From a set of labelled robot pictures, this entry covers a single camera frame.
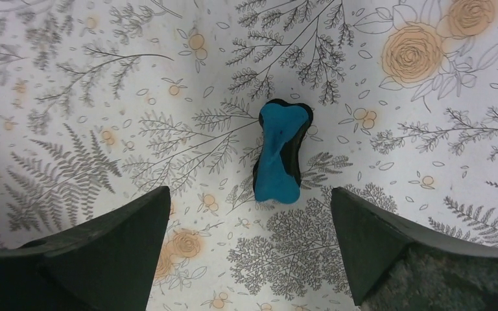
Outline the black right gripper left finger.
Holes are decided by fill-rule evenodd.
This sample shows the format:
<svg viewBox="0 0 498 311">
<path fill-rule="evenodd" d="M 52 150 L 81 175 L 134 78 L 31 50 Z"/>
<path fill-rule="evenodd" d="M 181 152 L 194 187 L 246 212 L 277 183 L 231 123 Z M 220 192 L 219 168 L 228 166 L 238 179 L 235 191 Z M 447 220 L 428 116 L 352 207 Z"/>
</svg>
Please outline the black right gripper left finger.
<svg viewBox="0 0 498 311">
<path fill-rule="evenodd" d="M 0 249 L 0 310 L 144 310 L 171 209 L 158 187 L 16 249 Z"/>
</svg>

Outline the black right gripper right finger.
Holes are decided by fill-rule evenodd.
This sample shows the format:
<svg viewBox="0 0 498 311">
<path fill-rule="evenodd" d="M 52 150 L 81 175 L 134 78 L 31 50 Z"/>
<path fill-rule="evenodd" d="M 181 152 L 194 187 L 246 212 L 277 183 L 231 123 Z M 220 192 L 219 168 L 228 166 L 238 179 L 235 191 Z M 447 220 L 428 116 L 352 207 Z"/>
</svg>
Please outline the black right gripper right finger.
<svg viewBox="0 0 498 311">
<path fill-rule="evenodd" d="M 362 310 L 498 310 L 498 248 L 433 231 L 342 187 L 331 214 Z"/>
</svg>

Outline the blue whiteboard eraser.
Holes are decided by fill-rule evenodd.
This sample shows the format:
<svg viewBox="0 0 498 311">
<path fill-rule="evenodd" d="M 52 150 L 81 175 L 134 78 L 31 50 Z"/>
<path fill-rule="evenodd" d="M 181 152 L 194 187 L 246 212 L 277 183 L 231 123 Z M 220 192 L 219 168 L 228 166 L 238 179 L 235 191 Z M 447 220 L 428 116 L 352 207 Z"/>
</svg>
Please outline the blue whiteboard eraser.
<svg viewBox="0 0 498 311">
<path fill-rule="evenodd" d="M 312 123 L 313 111 L 304 103 L 291 104 L 275 98 L 261 108 L 259 125 L 263 145 L 253 167 L 257 202 L 274 200 L 292 204 L 298 201 L 302 184 L 299 152 Z"/>
</svg>

